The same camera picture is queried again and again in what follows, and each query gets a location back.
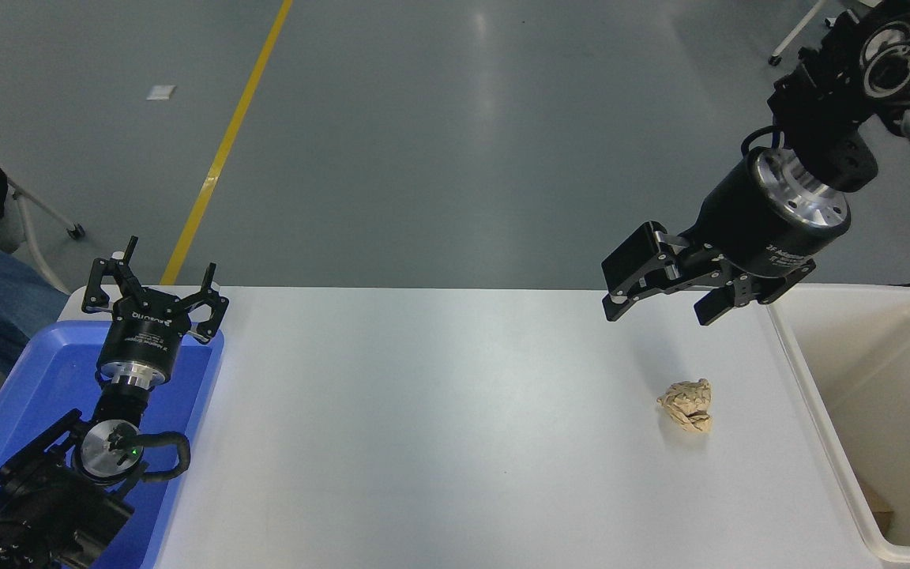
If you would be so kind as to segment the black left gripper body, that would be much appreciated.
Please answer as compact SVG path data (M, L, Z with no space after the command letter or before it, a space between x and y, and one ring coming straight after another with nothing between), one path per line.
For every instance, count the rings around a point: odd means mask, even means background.
M175 307L177 302L177 296L156 289L145 289L141 299L128 295L117 301L97 360L98 371L112 372L123 363L173 371L188 330L186 313Z

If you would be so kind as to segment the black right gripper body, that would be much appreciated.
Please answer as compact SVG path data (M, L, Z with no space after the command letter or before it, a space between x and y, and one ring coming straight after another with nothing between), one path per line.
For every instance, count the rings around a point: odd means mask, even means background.
M829 243L829 187L797 157L744 157L710 192L683 232L721 251L730 280L759 284L772 303L814 269Z

